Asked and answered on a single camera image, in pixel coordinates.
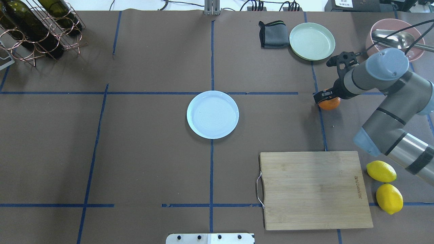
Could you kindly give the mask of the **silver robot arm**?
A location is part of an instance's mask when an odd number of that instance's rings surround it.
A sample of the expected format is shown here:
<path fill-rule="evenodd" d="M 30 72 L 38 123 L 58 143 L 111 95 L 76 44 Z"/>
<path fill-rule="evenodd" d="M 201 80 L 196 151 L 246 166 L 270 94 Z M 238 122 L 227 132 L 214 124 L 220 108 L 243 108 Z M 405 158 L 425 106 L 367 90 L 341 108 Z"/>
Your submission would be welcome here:
<path fill-rule="evenodd" d="M 433 83 L 409 70 L 409 60 L 397 48 L 385 48 L 362 63 L 354 52 L 327 61 L 337 68 L 332 88 L 314 95 L 316 103 L 351 99 L 377 89 L 385 99 L 353 138 L 365 152 L 385 155 L 414 176 L 433 185 L 433 146 L 403 128 L 415 115 L 433 112 Z"/>

